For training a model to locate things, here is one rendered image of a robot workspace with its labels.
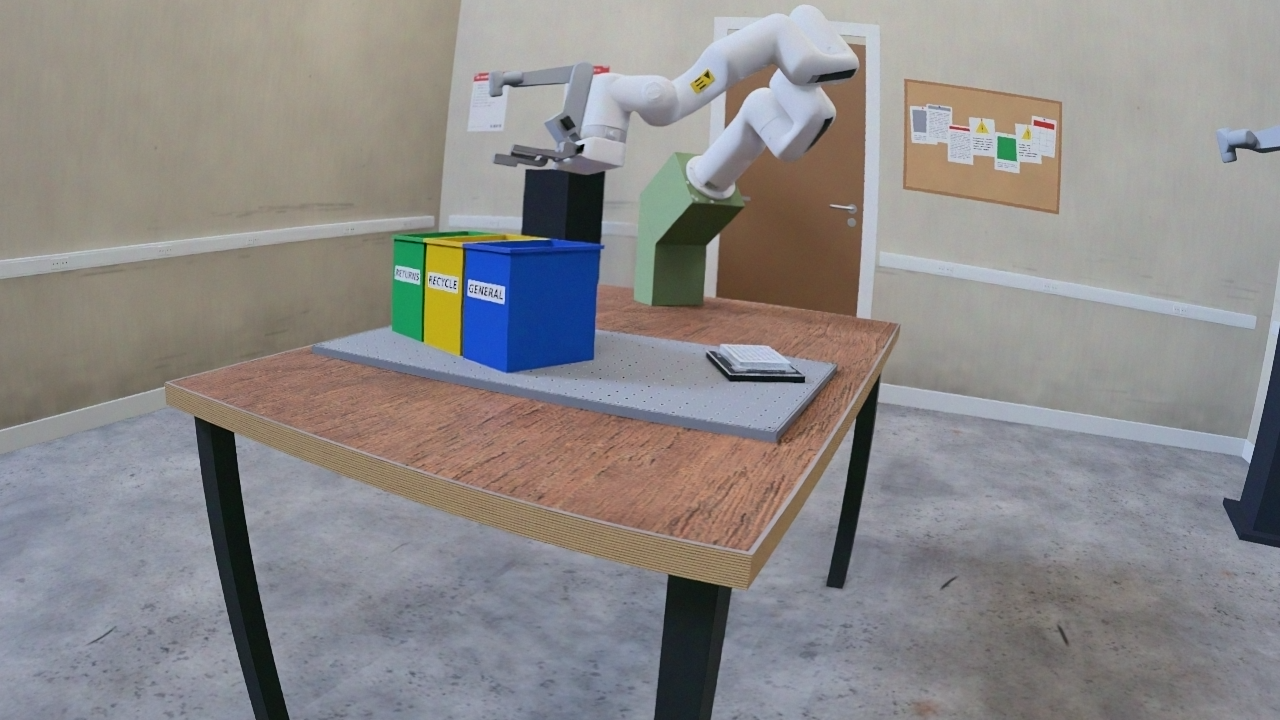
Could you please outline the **green open-top bin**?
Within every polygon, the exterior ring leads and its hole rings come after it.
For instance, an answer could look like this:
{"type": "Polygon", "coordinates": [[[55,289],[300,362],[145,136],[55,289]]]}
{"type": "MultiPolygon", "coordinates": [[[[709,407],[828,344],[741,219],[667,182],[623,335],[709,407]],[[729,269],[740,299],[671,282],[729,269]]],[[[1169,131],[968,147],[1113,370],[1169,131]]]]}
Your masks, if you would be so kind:
{"type": "Polygon", "coordinates": [[[393,332],[424,342],[428,243],[422,242],[422,240],[483,234],[497,233],[454,231],[419,234],[390,234],[390,238],[394,240],[392,287],[393,332]]]}

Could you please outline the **blue bin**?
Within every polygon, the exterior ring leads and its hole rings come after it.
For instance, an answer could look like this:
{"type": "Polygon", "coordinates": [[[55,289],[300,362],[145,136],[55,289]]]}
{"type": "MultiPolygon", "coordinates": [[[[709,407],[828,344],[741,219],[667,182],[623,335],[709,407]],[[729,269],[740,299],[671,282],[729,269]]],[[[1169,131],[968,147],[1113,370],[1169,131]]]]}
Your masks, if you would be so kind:
{"type": "Polygon", "coordinates": [[[463,357],[504,373],[594,360],[604,245],[517,240],[462,247],[463,357]]]}

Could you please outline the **yellow open-top bin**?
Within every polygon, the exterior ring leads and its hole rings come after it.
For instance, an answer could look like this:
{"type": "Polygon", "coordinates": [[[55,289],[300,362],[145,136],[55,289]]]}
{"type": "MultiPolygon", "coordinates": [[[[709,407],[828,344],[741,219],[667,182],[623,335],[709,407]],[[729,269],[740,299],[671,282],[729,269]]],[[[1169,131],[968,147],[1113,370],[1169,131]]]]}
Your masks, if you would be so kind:
{"type": "Polygon", "coordinates": [[[422,240],[422,242],[428,243],[424,311],[425,345],[463,356],[466,249],[462,247],[462,243],[517,240],[545,238],[517,234],[483,234],[422,240]]]}

